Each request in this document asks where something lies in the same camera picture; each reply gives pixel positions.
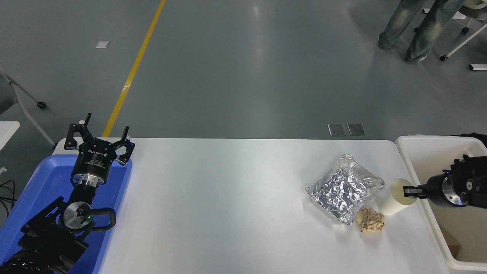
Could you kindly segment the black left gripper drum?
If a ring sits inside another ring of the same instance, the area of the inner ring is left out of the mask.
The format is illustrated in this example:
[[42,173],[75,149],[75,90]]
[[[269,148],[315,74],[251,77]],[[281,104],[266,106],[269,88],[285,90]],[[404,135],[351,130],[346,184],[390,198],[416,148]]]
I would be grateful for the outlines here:
[[111,143],[103,139],[84,142],[79,149],[72,179],[80,180],[84,175],[93,175],[99,180],[107,180],[112,163],[117,158],[116,150],[121,147],[120,142]]

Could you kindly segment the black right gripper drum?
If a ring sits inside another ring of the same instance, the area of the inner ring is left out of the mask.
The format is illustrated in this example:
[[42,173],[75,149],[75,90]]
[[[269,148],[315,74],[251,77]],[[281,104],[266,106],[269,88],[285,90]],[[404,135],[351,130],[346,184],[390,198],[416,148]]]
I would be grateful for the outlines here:
[[443,192],[443,181],[447,178],[446,174],[435,175],[430,177],[426,184],[419,185],[418,189],[421,189],[419,198],[427,198],[435,205],[440,207],[449,207],[449,203]]

